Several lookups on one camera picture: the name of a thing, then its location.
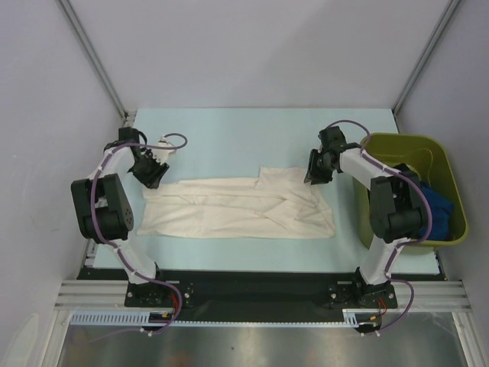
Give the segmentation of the cream white t shirt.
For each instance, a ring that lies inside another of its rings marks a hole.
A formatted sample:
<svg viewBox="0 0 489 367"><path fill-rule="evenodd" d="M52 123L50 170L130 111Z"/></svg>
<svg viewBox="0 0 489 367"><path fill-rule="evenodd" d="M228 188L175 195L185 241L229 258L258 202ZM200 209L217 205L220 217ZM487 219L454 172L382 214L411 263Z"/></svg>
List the cream white t shirt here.
<svg viewBox="0 0 489 367"><path fill-rule="evenodd" d="M257 177L181 180L145 189L138 235L189 239L329 239L332 208L301 167Z"/></svg>

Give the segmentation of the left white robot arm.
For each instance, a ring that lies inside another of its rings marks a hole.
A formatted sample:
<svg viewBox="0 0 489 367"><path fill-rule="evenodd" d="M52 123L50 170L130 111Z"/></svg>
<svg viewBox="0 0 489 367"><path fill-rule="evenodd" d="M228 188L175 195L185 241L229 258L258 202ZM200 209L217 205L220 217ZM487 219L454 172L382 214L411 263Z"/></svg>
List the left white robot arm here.
<svg viewBox="0 0 489 367"><path fill-rule="evenodd" d="M122 181L127 174L148 189L157 189L169 169L136 128L118 130L118 139L104 148L99 166L89 177L70 185L79 230L86 239L108 246L128 274L132 284L144 284L142 296L150 304L163 304L168 286L155 279L158 267L142 251L131 232L134 214Z"/></svg>

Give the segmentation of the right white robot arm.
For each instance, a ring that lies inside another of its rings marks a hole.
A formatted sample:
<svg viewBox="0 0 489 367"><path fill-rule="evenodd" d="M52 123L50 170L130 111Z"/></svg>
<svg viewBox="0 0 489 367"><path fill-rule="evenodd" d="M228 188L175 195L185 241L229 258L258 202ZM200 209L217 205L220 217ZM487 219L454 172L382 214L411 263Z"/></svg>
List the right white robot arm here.
<svg viewBox="0 0 489 367"><path fill-rule="evenodd" d="M327 184L345 173L369 192L369 223L373 238L367 257L356 271L361 282L352 288L354 301L369 307L380 297L378 286L391 282L393 261L419 231L432 228L429 203L415 173L401 172L372 157L357 143L348 143L338 126L319 132L320 146L309 155L304 182Z"/></svg>

